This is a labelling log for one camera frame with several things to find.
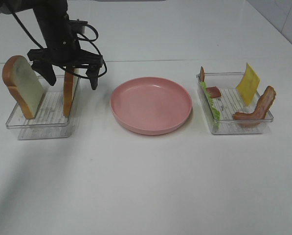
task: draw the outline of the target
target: black cable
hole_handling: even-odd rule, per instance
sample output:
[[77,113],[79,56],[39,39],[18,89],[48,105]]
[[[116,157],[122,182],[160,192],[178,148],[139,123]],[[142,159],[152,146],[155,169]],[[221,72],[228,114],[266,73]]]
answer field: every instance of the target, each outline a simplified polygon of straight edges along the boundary
[[[42,47],[42,45],[40,45],[40,44],[34,39],[34,37],[28,32],[27,28],[26,28],[26,27],[24,26],[24,24],[21,22],[21,20],[19,19],[19,17],[15,14],[14,10],[13,10],[12,7],[9,5],[9,3],[8,3],[8,2],[5,2],[5,5],[6,5],[6,7],[9,9],[9,11],[11,12],[11,14],[12,14],[13,17],[15,18],[15,20],[19,23],[19,25],[21,26],[21,28],[24,30],[24,32],[28,35],[28,37],[30,38],[30,40],[32,40],[33,43],[35,43],[40,49],[44,49],[44,48]],[[89,38],[86,37],[84,34],[81,34],[81,35],[84,37],[84,39],[82,39],[82,41],[86,41],[86,42],[89,42],[90,44],[92,44],[93,47],[94,47],[94,48],[97,50],[97,52],[99,53],[99,55],[101,55],[101,53],[100,53],[98,47],[97,47],[94,43],[92,43],[92,42],[94,42],[94,41],[97,40],[97,38],[98,38],[98,36],[99,36],[99,35],[98,35],[98,31],[97,31],[93,26],[91,26],[90,24],[87,24],[86,26],[87,26],[88,28],[90,28],[90,29],[95,33],[96,38],[95,38],[95,39],[89,39]],[[102,74],[98,75],[98,77],[101,77],[101,76],[103,76],[103,75],[105,75],[105,74],[107,73],[107,70],[108,70],[108,69],[107,69],[107,65],[106,65],[106,62],[105,62],[105,61],[103,61],[103,65],[104,65],[104,67],[105,67],[105,71],[104,71]],[[74,72],[68,71],[67,69],[65,69],[65,68],[62,67],[62,66],[58,66],[58,67],[61,68],[61,69],[64,70],[64,71],[66,71],[66,72],[68,72],[68,73],[74,75],[74,76],[78,76],[78,77],[80,77],[80,78],[88,79],[88,77],[85,77],[85,76],[82,76],[82,75],[80,75],[80,74],[77,74],[77,73],[74,73]]]
[[[101,55],[101,52],[99,51],[98,47],[94,43],[92,43],[91,41],[89,41],[89,38],[88,37],[86,37],[82,33],[80,33],[80,35],[82,35],[82,37],[84,37],[85,39],[87,39],[87,42],[89,42],[97,50],[98,54]],[[101,77],[101,76],[105,75],[107,73],[107,71],[108,71],[106,62],[104,60],[103,60],[103,66],[105,67],[105,71],[102,74],[98,75],[98,77]]]
[[98,37],[99,37],[99,34],[98,34],[97,29],[95,29],[95,28],[94,28],[93,26],[91,26],[90,24],[87,24],[87,25],[85,25],[85,26],[88,27],[88,28],[90,28],[90,29],[94,32],[96,38],[95,38],[95,39],[84,39],[84,38],[78,38],[78,40],[80,40],[80,41],[86,41],[86,42],[94,42],[94,41],[96,41],[96,40],[98,39]]
[[28,32],[27,28],[24,26],[24,24],[21,22],[21,20],[19,19],[19,17],[15,14],[14,10],[12,9],[12,7],[9,5],[9,3],[7,1],[5,1],[5,5],[7,6],[7,8],[9,9],[9,11],[11,12],[11,14],[13,15],[13,17],[15,18],[15,20],[19,23],[19,25],[21,26],[21,28],[24,30],[24,32],[28,35],[28,37],[30,38],[30,40],[33,41],[33,43],[35,43],[40,49],[43,49],[42,45],[40,45],[34,38],[33,36]]

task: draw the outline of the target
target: yellow cheese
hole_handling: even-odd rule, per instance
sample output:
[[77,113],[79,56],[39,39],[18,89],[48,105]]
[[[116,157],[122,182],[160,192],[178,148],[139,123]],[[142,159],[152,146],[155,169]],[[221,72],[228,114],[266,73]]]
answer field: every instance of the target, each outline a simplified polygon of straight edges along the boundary
[[257,91],[257,88],[259,86],[260,78],[255,73],[255,71],[252,69],[252,67],[247,63],[246,71],[243,76],[243,79],[240,81],[238,86],[236,87],[236,90],[238,90],[240,96],[242,97],[244,103],[248,106],[253,97],[254,94]]

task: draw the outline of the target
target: white bread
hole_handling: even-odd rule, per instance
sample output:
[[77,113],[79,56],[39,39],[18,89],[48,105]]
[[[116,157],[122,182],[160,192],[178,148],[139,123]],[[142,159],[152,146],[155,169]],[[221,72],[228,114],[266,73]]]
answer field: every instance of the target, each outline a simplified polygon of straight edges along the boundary
[[[72,69],[68,67],[67,70],[78,73],[78,69]],[[63,85],[63,115],[66,117],[69,116],[71,111],[77,79],[77,76],[65,72]]]
[[2,79],[19,104],[24,117],[35,117],[44,89],[28,61],[20,55],[12,56],[4,64]]

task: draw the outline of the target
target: clear plastic container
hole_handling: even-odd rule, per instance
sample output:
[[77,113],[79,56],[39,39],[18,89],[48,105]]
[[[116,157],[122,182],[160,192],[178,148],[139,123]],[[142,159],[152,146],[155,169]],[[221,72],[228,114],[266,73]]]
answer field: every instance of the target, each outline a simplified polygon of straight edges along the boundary
[[214,106],[220,112],[220,119],[215,119],[211,112],[208,99],[200,85],[200,74],[198,78],[198,94],[210,129],[214,135],[227,134],[261,134],[268,130],[267,124],[273,121],[273,115],[268,111],[265,119],[259,120],[234,120],[232,115],[235,112],[252,113],[260,98],[256,92],[252,102],[246,106],[240,97],[236,86],[242,80],[242,72],[205,73],[207,87],[216,86],[222,96],[214,98]]
[[6,128],[11,129],[18,140],[38,140],[69,137],[78,124],[76,115],[79,100],[79,79],[75,88],[74,98],[69,117],[63,115],[63,83],[64,76],[57,76],[57,82],[52,87],[42,77],[39,77],[45,89],[45,94],[34,119],[26,119],[20,106],[16,103]]

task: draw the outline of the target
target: bread crust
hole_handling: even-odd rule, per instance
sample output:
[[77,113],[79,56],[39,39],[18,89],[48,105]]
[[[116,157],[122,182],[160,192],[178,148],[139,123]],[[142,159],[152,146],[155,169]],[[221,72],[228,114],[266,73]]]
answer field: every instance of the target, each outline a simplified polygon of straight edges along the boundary
[[3,69],[2,69],[2,80],[5,83],[5,85],[7,86],[10,94],[13,96],[13,98],[19,104],[19,106],[24,114],[24,117],[26,119],[32,119],[32,118],[34,118],[33,114],[30,111],[25,100],[22,98],[16,84],[13,81],[13,76],[14,76],[13,75],[13,66],[14,66],[15,62],[21,57],[23,57],[23,56],[14,55],[7,60],[7,62],[4,64]]
[[204,82],[204,78],[205,78],[204,69],[201,66],[201,68],[200,68],[200,81]]
[[[75,72],[76,69],[67,67],[68,71]],[[72,107],[73,101],[73,78],[74,75],[69,72],[65,72],[64,84],[63,84],[63,115],[68,117]]]

